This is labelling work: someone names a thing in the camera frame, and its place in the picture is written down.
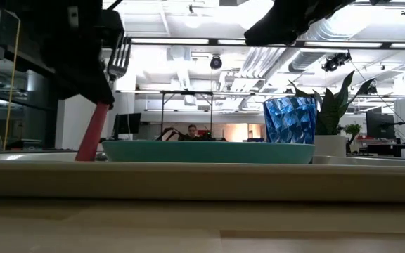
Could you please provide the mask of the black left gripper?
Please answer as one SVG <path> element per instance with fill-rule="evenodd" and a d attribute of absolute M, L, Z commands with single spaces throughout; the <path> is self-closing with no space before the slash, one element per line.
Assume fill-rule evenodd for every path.
<path fill-rule="evenodd" d="M 121 2 L 115 0 L 105 8 L 103 0 L 40 0 L 42 60 L 54 70 L 52 79 L 59 100 L 80 94 L 94 104 L 113 108 L 115 98 L 105 74 L 101 48 L 118 48 L 124 36 L 120 14 L 115 10 Z M 65 68 L 66 74 L 55 52 L 81 46 L 98 49 L 72 60 Z"/>

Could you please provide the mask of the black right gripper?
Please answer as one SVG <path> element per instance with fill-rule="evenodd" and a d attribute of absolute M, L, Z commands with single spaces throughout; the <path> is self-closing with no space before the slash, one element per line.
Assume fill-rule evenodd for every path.
<path fill-rule="evenodd" d="M 310 24 L 329 18 L 355 0 L 275 0 L 271 10 L 244 33 L 248 46 L 292 44 Z"/>

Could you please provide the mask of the red-handled metal fork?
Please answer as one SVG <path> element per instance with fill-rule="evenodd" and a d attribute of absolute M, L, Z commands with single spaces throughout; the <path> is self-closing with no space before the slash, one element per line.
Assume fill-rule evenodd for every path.
<path fill-rule="evenodd" d="M 127 73 L 130 53 L 131 39 L 129 37 L 125 37 L 124 32 L 121 32 L 115 47 L 112 49 L 112 53 L 106 67 L 106 79 L 110 95 L 113 94 L 110 86 Z M 110 103 L 103 101 L 97 102 L 96 108 L 75 157 L 76 161 L 90 162 L 95 160 L 105 119 L 109 109 L 111 109 L 114 103 L 114 98 L 112 99 L 113 101 Z"/>

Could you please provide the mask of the blue faceted cup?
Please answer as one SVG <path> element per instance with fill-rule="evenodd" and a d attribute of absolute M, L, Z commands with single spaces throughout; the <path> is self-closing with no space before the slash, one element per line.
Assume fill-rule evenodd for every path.
<path fill-rule="evenodd" d="M 267 143 L 314 143 L 318 112 L 314 98 L 273 98 L 263 106 Z"/>

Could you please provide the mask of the teal plate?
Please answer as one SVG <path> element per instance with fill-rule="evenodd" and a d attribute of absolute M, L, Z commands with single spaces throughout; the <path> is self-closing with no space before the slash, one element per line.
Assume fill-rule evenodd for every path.
<path fill-rule="evenodd" d="M 104 141 L 111 162 L 308 164 L 314 145 L 222 141 Z"/>

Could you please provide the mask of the beige plastic tray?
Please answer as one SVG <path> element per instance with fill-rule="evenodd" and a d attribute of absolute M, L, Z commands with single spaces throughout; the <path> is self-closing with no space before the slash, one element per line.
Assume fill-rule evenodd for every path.
<path fill-rule="evenodd" d="M 0 197 L 405 202 L 405 166 L 0 160 Z"/>

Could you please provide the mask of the overhead LED light bar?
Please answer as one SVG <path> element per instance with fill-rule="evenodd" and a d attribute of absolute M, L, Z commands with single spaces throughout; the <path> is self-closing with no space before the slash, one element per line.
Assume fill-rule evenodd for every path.
<path fill-rule="evenodd" d="M 181 46 L 248 46 L 244 39 L 202 39 L 174 37 L 130 37 L 136 45 L 181 45 Z M 297 40 L 291 44 L 269 44 L 261 47 L 274 48 L 336 48 L 363 50 L 405 50 L 405 41 L 304 41 Z"/>

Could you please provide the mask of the dark glass-front cabinet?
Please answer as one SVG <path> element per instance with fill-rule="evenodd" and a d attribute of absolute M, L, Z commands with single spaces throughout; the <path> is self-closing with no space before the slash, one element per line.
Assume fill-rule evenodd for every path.
<path fill-rule="evenodd" d="M 53 71 L 0 44 L 0 151 L 54 146 L 57 92 Z"/>

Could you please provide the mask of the black computer monitor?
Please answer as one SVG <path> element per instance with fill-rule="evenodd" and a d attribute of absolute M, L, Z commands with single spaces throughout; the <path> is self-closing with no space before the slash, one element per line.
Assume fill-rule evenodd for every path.
<path fill-rule="evenodd" d="M 394 116 L 382 113 L 366 113 L 366 133 L 371 138 L 395 138 Z"/>
<path fill-rule="evenodd" d="M 141 122 L 141 113 L 118 114 L 115 116 L 112 137 L 119 139 L 120 134 L 137 134 Z"/>

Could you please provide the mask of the black ceiling light cluster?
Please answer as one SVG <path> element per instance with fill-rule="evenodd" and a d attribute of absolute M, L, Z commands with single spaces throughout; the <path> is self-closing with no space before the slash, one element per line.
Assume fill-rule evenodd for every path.
<path fill-rule="evenodd" d="M 335 55 L 326 58 L 326 61 L 324 64 L 322 64 L 321 69 L 325 72 L 333 72 L 351 59 L 352 57 L 349 51 L 346 53 L 336 53 Z"/>

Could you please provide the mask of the snake plant in white pot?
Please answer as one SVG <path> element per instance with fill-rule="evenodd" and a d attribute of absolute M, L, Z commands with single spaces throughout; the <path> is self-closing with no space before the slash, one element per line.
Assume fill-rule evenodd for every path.
<path fill-rule="evenodd" d="M 356 99 L 358 95 L 364 95 L 374 79 L 366 80 L 359 88 L 357 93 L 349 98 L 348 88 L 352 83 L 354 71 L 350 72 L 342 82 L 341 89 L 337 93 L 333 93 L 326 88 L 324 97 L 314 91 L 314 94 L 308 94 L 298 89 L 292 82 L 295 88 L 297 97 L 314 98 L 320 110 L 316 116 L 316 131 L 314 135 L 315 156 L 333 156 L 345 157 L 347 154 L 347 141 L 344 136 L 338 133 L 338 125 L 341 117 L 346 113 L 349 105 Z"/>

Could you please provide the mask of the small green potted plant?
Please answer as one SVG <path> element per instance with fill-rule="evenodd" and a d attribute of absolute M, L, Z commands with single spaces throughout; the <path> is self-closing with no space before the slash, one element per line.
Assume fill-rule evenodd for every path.
<path fill-rule="evenodd" d="M 350 134 L 351 137 L 348 139 L 346 144 L 347 153 L 351 152 L 351 144 L 354 142 L 356 136 L 360 133 L 361 125 L 359 124 L 347 124 L 343 127 L 343 131 L 346 134 Z"/>

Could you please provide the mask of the person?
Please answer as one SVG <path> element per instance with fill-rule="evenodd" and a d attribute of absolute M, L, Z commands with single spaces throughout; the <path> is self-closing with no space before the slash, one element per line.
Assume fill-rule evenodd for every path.
<path fill-rule="evenodd" d="M 198 129 L 196 125 L 191 124 L 188 126 L 188 133 L 180 135 L 178 138 L 179 141 L 201 141 L 201 137 L 198 135 Z"/>

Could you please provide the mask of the black metal table frame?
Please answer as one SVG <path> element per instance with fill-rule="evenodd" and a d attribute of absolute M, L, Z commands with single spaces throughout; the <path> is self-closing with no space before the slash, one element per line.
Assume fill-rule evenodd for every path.
<path fill-rule="evenodd" d="M 202 98 L 206 100 L 206 102 L 210 106 L 210 130 L 209 136 L 212 136 L 212 123 L 213 123 L 213 102 L 214 102 L 214 93 L 212 91 L 189 91 L 188 89 L 182 91 L 161 91 L 162 100 L 161 100 L 161 122 L 160 122 L 160 135 L 163 136 L 165 133 L 164 131 L 164 112 L 165 112 L 165 104 L 171 99 L 174 95 L 182 95 L 182 96 L 197 96 L 200 95 Z"/>

